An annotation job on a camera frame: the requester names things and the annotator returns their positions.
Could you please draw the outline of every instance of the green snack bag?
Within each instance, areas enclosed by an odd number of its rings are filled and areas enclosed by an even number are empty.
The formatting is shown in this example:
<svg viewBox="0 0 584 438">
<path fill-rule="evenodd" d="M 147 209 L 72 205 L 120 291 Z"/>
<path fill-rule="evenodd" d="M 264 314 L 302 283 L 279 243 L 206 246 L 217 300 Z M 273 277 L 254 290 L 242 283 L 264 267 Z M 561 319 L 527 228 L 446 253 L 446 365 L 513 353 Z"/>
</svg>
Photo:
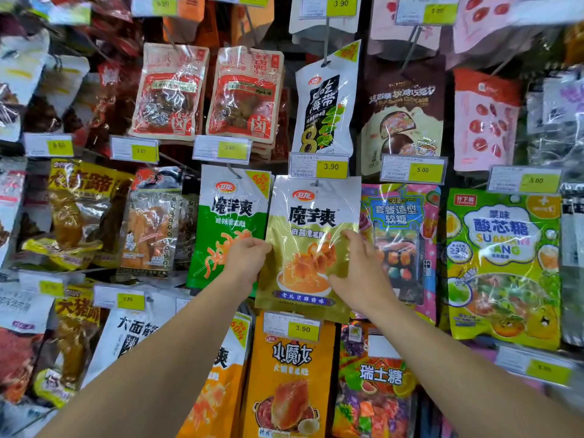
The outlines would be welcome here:
<svg viewBox="0 0 584 438">
<path fill-rule="evenodd" d="M 328 282 L 349 268 L 344 229 L 359 228 L 361 177 L 314 180 L 276 177 L 266 241 L 273 250 L 260 275 L 255 307 L 347 323 L 350 308 Z"/>
<path fill-rule="evenodd" d="M 264 239 L 272 176 L 263 170 L 203 165 L 197 239 L 187 287 L 204 288 L 223 270 L 234 242 Z M 255 293 L 257 283 L 253 285 Z"/>
<path fill-rule="evenodd" d="M 559 346 L 559 196 L 450 189 L 448 303 L 455 339 Z"/>
</svg>

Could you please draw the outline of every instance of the forearm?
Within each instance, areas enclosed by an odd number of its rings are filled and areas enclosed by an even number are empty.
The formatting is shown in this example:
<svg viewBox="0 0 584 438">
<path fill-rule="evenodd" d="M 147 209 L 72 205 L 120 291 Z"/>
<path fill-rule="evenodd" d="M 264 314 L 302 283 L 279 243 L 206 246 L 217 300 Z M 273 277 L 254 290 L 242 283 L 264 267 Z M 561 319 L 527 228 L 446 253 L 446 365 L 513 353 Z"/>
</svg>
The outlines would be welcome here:
<svg viewBox="0 0 584 438">
<path fill-rule="evenodd" d="M 584 421 L 395 301 L 371 320 L 420 380 L 459 435 L 578 436 Z"/>
<path fill-rule="evenodd" d="M 39 437 L 175 438 L 240 303 L 226 291 L 236 285 L 217 277 L 73 397 Z"/>
</svg>

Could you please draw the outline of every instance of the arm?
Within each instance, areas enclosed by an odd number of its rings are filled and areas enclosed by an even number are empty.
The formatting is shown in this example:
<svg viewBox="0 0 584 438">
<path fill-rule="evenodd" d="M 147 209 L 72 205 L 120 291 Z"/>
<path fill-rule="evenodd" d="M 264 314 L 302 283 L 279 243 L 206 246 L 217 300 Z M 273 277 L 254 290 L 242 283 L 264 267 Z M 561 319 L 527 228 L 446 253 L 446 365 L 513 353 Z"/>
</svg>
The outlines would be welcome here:
<svg viewBox="0 0 584 438">
<path fill-rule="evenodd" d="M 38 438 L 175 438 L 271 249 L 255 238 L 234 243 L 211 284 L 73 397 Z"/>
<path fill-rule="evenodd" d="M 580 436 L 584 420 L 522 383 L 402 304 L 375 248 L 356 232 L 349 275 L 329 278 L 337 294 L 365 314 L 412 368 L 461 437 Z"/>
</svg>

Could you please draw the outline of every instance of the hand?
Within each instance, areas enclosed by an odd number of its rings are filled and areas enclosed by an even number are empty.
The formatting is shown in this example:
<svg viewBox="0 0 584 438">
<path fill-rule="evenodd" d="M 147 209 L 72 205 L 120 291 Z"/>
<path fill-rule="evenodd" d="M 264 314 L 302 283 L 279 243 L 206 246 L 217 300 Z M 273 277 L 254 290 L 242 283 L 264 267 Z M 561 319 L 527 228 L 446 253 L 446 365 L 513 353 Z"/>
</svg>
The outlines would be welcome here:
<svg viewBox="0 0 584 438">
<path fill-rule="evenodd" d="M 347 278 L 332 274 L 332 289 L 356 312 L 371 318 L 384 301 L 399 302 L 387 273 L 381 266 L 378 250 L 354 231 L 343 231 L 349 239 L 349 273 Z"/>
<path fill-rule="evenodd" d="M 253 283 L 258 280 L 258 273 L 266 261 L 266 255 L 271 250 L 272 245 L 262 239 L 240 238 L 229 249 L 221 275 L 247 292 L 244 296 L 247 297 Z"/>
</svg>

